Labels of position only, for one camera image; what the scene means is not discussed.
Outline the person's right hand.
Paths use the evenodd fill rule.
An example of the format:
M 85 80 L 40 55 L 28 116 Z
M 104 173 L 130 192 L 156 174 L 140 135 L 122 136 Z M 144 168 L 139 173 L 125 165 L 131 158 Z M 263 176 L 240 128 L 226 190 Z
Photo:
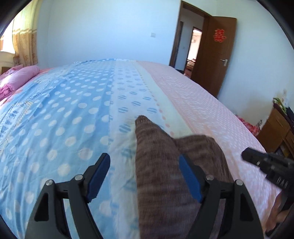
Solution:
M 282 223 L 290 210 L 280 211 L 279 207 L 282 203 L 282 192 L 280 192 L 274 202 L 270 215 L 266 222 L 266 232 L 273 230 L 277 223 Z

